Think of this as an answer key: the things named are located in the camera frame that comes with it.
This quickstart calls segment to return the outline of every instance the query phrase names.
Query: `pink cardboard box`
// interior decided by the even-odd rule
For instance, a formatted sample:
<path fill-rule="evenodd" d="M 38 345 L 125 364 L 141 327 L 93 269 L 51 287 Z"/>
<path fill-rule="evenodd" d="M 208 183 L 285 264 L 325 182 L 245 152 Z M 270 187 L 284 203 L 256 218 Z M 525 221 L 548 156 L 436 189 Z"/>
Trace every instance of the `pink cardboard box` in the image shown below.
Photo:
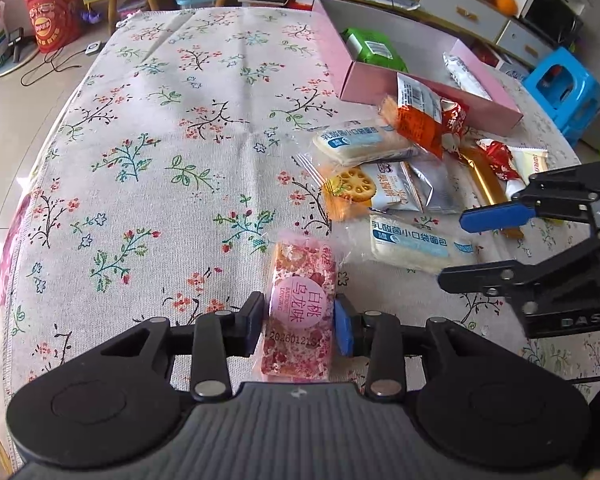
<path fill-rule="evenodd" d="M 522 113 L 489 69 L 466 45 L 446 32 L 401 16 L 350 2 L 315 0 L 312 13 L 322 60 L 331 83 L 343 101 L 380 104 L 385 95 L 397 95 L 396 71 L 353 60 L 340 34 L 349 27 L 382 32 L 402 57 L 409 76 L 438 94 L 469 107 L 467 124 L 506 136 Z M 462 59 L 493 101 L 459 89 L 446 70 L 444 52 Z"/>

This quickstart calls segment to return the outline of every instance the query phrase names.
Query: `floral tablecloth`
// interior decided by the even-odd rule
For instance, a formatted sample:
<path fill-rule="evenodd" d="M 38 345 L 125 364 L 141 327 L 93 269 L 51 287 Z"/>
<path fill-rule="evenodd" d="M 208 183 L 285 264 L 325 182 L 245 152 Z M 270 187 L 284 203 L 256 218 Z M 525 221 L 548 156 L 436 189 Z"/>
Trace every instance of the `floral tablecloth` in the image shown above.
<path fill-rule="evenodd" d="M 151 316 L 186 324 L 239 308 L 269 286 L 269 232 L 330 234 L 320 191 L 292 158 L 296 143 L 311 126 L 375 110 L 334 95 L 310 24 L 286 9 L 148 12 L 107 43 L 52 132 L 5 249 L 0 440 L 14 466 L 4 410 L 27 381 Z M 494 74 L 525 113 L 510 143 L 548 148 L 551 168 L 578 163 L 519 83 Z M 464 205 L 477 205 L 467 174 L 453 173 Z M 457 216 L 409 219 L 459 229 Z M 523 231 L 523 242 L 475 235 L 480 258 L 538 262 L 588 235 L 543 220 Z M 501 298 L 449 295 L 434 276 L 375 262 L 343 266 L 338 287 L 361 310 L 416 325 L 445 316 L 565 377 L 600 374 L 600 332 L 529 341 Z M 362 383 L 365 365 L 336 360 L 332 378 Z M 234 386 L 252 366 L 230 359 Z M 187 388 L 188 367 L 176 362 L 177 387 Z M 419 362 L 407 367 L 420 387 Z"/>

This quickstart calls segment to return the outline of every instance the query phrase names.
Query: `date code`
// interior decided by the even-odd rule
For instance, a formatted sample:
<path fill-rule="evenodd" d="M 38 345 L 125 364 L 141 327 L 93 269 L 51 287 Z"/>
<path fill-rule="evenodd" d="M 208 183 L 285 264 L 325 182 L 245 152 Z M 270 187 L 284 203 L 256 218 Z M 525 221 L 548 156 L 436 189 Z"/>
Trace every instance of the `date code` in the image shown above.
<path fill-rule="evenodd" d="M 269 332 L 269 339 L 273 341 L 282 341 L 297 346 L 305 346 L 307 348 L 317 348 L 320 344 L 320 340 L 315 337 L 299 336 L 295 334 L 283 334 L 280 332 L 271 331 Z"/>

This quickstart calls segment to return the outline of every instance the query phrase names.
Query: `snack package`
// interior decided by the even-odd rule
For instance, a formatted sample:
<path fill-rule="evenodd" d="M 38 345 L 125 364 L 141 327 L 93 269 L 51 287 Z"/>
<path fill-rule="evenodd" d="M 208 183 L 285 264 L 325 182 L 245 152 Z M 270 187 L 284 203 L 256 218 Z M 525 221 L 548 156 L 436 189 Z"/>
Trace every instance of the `snack package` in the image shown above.
<path fill-rule="evenodd" d="M 347 121 L 311 131 L 314 132 L 311 145 L 299 157 L 323 176 L 340 168 L 353 168 L 388 157 L 408 158 L 417 151 L 412 142 L 400 136 L 380 117 L 376 120 Z"/>
<path fill-rule="evenodd" d="M 513 155 L 513 162 L 516 165 L 516 169 L 526 186 L 529 185 L 529 175 L 549 171 L 547 165 L 549 152 L 547 150 L 540 150 L 539 148 L 516 148 L 515 146 L 509 146 L 509 149 L 511 150 L 511 155 Z"/>
<path fill-rule="evenodd" d="M 342 33 L 342 39 L 356 61 L 408 72 L 389 38 L 381 32 L 350 27 Z"/>
<path fill-rule="evenodd" d="M 446 69 L 449 70 L 451 77 L 456 84 L 465 92 L 477 95 L 483 99 L 492 101 L 489 93 L 484 89 L 480 82 L 476 79 L 475 75 L 464 64 L 464 61 L 458 56 L 452 56 L 451 54 L 444 53 L 442 57 L 445 60 Z"/>
<path fill-rule="evenodd" d="M 463 208 L 451 187 L 444 160 L 423 153 L 411 158 L 408 165 L 414 174 L 415 186 L 420 192 L 423 210 L 442 214 L 462 211 Z"/>
<path fill-rule="evenodd" d="M 334 236 L 347 244 L 346 261 L 374 260 L 394 267 L 438 274 L 449 266 L 473 265 L 477 255 L 465 238 L 440 229 L 429 230 L 391 215 L 373 214 L 334 228 Z"/>
<path fill-rule="evenodd" d="M 260 363 L 264 376 L 329 379 L 337 276 L 336 257 L 324 240 L 288 233 L 276 243 Z"/>
<path fill-rule="evenodd" d="M 369 208 L 422 211 L 405 162 L 370 162 L 347 168 L 322 184 L 329 218 L 339 222 L 367 215 Z"/>
<path fill-rule="evenodd" d="M 483 205 L 496 205 L 503 202 L 508 202 L 507 197 L 500 185 L 498 177 L 491 169 L 486 153 L 473 146 L 460 146 L 460 161 L 469 167 L 471 177 L 475 186 L 480 191 Z M 523 235 L 520 228 L 507 228 L 502 232 L 507 238 L 522 240 Z"/>
<path fill-rule="evenodd" d="M 398 99 L 387 96 L 380 105 L 380 115 L 399 134 L 442 158 L 440 96 L 409 76 L 397 76 Z"/>
<path fill-rule="evenodd" d="M 445 97 L 440 99 L 442 108 L 442 147 L 449 153 L 458 153 L 464 137 L 464 123 L 469 108 Z"/>
<path fill-rule="evenodd" d="M 476 144 L 485 151 L 496 176 L 507 183 L 505 194 L 509 200 L 515 193 L 528 186 L 530 174 L 548 169 L 547 150 L 514 148 L 493 139 L 479 139 L 476 140 Z"/>

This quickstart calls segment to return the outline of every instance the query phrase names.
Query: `pink label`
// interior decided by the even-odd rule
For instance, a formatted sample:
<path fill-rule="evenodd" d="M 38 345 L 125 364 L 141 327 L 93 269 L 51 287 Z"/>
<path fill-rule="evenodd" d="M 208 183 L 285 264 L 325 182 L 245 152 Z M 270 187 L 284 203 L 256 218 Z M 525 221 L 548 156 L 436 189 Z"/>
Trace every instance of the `pink label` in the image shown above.
<path fill-rule="evenodd" d="M 292 276 L 273 288 L 271 316 L 289 328 L 309 328 L 322 319 L 325 300 L 322 287 L 314 280 Z"/>

